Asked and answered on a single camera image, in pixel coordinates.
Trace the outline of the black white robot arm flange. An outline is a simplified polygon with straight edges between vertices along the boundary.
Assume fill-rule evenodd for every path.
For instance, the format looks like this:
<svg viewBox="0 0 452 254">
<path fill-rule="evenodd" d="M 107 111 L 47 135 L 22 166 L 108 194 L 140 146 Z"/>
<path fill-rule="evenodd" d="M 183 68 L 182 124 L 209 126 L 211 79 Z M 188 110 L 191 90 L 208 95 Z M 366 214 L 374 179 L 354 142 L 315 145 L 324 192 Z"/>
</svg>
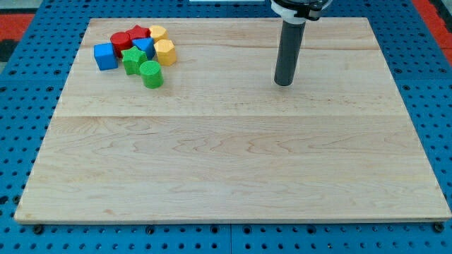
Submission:
<svg viewBox="0 0 452 254">
<path fill-rule="evenodd" d="M 333 0 L 271 0 L 271 9 L 286 23 L 300 25 L 307 20 L 317 21 Z"/>
</svg>

